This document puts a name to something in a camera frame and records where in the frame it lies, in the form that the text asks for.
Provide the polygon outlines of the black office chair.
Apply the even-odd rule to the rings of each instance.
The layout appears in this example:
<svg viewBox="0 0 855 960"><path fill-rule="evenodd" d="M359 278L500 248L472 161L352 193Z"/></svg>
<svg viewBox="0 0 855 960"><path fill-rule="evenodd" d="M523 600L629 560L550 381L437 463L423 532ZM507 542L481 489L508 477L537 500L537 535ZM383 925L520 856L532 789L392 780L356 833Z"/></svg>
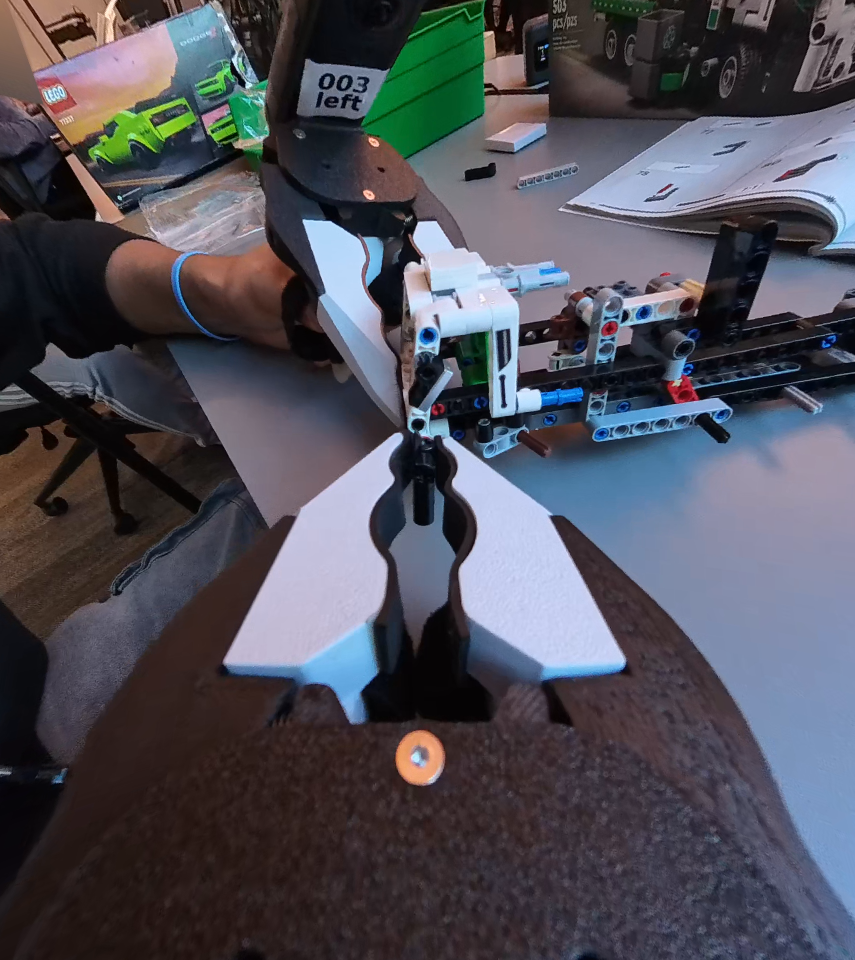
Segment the black office chair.
<svg viewBox="0 0 855 960"><path fill-rule="evenodd" d="M0 405L0 457L23 443L31 429L39 432L46 450L56 449L59 440L52 433L52 426L57 422L63 424L64 437L71 440L61 462L34 500L35 506L46 516L60 517L69 510L68 502L57 492L90 457L99 464L115 534L132 534L139 525L122 506L120 465L191 514L198 512L200 500L148 461L131 439L135 435L159 433L160 427L136 423L128 414L101 413L93 399L65 396L32 373L19 378L14 385L26 394L26 402Z"/></svg>

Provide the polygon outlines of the black lego pin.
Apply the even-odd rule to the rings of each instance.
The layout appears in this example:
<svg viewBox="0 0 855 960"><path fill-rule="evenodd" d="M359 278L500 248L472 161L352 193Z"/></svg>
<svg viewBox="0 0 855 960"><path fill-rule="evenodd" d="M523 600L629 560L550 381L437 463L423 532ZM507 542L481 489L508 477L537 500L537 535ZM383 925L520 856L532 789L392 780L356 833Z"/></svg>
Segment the black lego pin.
<svg viewBox="0 0 855 960"><path fill-rule="evenodd" d="M434 523L437 476L437 446L432 437L414 435L405 453L404 474L411 489L413 522L421 527Z"/></svg>

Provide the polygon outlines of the dark cloth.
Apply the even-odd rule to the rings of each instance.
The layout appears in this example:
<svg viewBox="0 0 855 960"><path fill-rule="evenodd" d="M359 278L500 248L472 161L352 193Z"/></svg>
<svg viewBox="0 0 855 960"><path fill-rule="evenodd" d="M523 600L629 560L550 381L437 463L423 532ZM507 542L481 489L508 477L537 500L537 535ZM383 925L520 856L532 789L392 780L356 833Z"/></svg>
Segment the dark cloth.
<svg viewBox="0 0 855 960"><path fill-rule="evenodd" d="M0 184L25 212L93 221L96 209L66 156L57 129L34 103L0 95Z"/></svg>

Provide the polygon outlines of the person's left forearm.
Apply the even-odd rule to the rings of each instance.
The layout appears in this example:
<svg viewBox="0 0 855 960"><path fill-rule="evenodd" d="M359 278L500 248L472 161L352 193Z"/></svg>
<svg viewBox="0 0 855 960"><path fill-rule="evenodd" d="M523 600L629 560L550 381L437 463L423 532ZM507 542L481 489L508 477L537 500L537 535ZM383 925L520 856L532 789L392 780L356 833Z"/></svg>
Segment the person's left forearm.
<svg viewBox="0 0 855 960"><path fill-rule="evenodd" d="M88 357L149 335L190 332L170 287L178 252L118 227L26 215L0 222L0 390L58 346ZM242 333L237 260L182 268L186 303L208 330Z"/></svg>

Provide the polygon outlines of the bag of green lego pieces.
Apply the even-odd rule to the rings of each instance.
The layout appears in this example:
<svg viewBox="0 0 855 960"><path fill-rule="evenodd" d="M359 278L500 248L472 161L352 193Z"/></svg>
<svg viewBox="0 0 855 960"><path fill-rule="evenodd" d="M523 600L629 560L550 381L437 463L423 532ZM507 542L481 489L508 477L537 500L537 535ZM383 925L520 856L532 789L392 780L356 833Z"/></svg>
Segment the bag of green lego pieces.
<svg viewBox="0 0 855 960"><path fill-rule="evenodd" d="M254 173L260 171L264 141L269 127L266 115L268 80L246 87L237 87L229 96L229 111L237 137L233 147L242 154Z"/></svg>

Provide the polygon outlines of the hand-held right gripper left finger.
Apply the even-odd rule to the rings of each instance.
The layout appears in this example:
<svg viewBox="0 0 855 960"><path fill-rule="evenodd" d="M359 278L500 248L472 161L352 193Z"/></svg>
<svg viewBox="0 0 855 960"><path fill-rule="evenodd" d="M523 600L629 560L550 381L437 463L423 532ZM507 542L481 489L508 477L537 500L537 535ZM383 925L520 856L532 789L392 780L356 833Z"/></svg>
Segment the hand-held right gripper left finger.
<svg viewBox="0 0 855 960"><path fill-rule="evenodd" d="M301 508L224 656L229 674L324 686L350 723L369 719L364 690L405 648L390 548L406 524L409 452L393 434Z"/></svg>

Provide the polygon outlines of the open instruction booklet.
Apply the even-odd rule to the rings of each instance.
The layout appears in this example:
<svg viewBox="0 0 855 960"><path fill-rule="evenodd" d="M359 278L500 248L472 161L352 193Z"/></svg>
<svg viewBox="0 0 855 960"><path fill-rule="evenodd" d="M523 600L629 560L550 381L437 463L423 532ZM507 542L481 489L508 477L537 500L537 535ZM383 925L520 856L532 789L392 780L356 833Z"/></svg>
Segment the open instruction booklet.
<svg viewBox="0 0 855 960"><path fill-rule="evenodd" d="M686 123L562 205L657 230L716 234L743 215L815 257L855 257L855 99L780 117Z"/></svg>

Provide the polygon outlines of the green plastic bin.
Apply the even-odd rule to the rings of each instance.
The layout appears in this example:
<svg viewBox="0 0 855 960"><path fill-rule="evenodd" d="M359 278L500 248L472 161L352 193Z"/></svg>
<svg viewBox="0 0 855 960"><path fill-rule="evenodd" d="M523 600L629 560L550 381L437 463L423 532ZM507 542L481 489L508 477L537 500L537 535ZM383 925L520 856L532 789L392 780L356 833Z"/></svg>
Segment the green plastic bin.
<svg viewBox="0 0 855 960"><path fill-rule="evenodd" d="M421 14L364 119L369 135L408 159L484 114L483 7Z"/></svg>

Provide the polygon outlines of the lego truck chassis model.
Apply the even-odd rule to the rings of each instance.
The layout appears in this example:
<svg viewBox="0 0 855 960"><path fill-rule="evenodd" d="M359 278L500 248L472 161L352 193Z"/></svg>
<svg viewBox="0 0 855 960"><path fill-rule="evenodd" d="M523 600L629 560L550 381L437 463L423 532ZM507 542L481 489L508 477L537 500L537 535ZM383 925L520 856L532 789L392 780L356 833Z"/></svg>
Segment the lego truck chassis model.
<svg viewBox="0 0 855 960"><path fill-rule="evenodd" d="M407 429L425 446L470 441L491 459L580 424L600 444L699 428L730 438L733 404L855 385L855 289L829 312L750 318L778 225L722 223L704 282L664 272L565 291L561 311L522 322L519 298L563 287L554 262L488 266L465 248L405 237L398 378Z"/></svg>

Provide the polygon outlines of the clear plastic bag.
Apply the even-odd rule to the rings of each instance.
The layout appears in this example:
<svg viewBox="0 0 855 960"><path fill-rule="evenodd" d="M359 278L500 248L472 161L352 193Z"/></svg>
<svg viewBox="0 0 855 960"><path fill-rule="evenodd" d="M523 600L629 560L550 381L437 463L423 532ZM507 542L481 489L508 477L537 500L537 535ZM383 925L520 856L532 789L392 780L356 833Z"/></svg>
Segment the clear plastic bag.
<svg viewBox="0 0 855 960"><path fill-rule="evenodd" d="M247 174L197 181L142 198L148 234L179 252L227 255L265 238L265 195Z"/></svg>

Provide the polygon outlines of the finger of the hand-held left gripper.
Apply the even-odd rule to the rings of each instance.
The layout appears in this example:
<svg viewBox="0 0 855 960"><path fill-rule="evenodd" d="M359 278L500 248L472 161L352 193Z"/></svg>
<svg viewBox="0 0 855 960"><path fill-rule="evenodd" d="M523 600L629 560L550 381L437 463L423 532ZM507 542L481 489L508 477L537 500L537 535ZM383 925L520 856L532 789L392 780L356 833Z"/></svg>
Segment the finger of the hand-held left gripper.
<svg viewBox="0 0 855 960"><path fill-rule="evenodd" d="M383 269L385 241L350 234L332 221L304 218L301 224L322 287L319 322L367 395L401 428L399 359L386 339L383 311L368 290Z"/></svg>
<svg viewBox="0 0 855 960"><path fill-rule="evenodd" d="M472 253L455 247L441 224L418 222L405 239L405 263L471 263Z"/></svg>

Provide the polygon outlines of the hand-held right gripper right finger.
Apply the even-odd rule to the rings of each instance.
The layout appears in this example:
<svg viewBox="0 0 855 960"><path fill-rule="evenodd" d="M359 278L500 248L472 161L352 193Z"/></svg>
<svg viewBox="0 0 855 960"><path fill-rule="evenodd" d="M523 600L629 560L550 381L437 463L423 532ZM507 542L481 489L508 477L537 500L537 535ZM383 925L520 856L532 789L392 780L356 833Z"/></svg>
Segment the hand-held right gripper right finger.
<svg viewBox="0 0 855 960"><path fill-rule="evenodd" d="M436 470L454 557L421 634L419 714L484 721L517 684L622 672L626 654L558 517L456 442L438 442Z"/></svg>

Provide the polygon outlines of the small grey display device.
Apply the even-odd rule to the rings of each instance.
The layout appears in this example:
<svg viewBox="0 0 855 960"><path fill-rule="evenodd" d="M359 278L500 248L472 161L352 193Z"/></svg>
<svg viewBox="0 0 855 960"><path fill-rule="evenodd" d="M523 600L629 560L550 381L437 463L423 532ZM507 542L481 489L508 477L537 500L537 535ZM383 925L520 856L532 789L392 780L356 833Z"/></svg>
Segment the small grey display device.
<svg viewBox="0 0 855 960"><path fill-rule="evenodd" d="M553 29L548 14L525 21L521 33L521 51L525 86L540 89L550 82L550 50Z"/></svg>

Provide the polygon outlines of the green car lego box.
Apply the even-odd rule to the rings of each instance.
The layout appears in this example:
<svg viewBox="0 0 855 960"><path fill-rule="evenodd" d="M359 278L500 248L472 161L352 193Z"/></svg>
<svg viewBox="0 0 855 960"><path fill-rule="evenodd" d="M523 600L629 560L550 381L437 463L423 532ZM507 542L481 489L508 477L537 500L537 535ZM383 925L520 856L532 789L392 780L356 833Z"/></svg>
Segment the green car lego box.
<svg viewBox="0 0 855 960"><path fill-rule="evenodd" d="M218 2L34 73L40 103L121 211L233 159L231 95L258 81Z"/></svg>

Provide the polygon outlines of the blue wristband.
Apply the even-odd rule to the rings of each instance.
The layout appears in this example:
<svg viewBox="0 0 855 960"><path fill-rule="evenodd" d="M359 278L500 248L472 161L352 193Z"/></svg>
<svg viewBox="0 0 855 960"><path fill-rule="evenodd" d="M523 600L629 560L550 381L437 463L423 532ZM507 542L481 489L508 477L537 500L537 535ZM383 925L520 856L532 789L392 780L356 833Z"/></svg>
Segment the blue wristband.
<svg viewBox="0 0 855 960"><path fill-rule="evenodd" d="M241 338L238 336L225 336L207 329L205 325L194 316L193 311L188 306L185 299L182 284L183 268L192 258L207 256L208 255L206 253L200 250L183 251L177 255L170 270L170 287L175 303L181 312L181 316L191 324L194 330L203 335L205 338L219 343L240 342Z"/></svg>

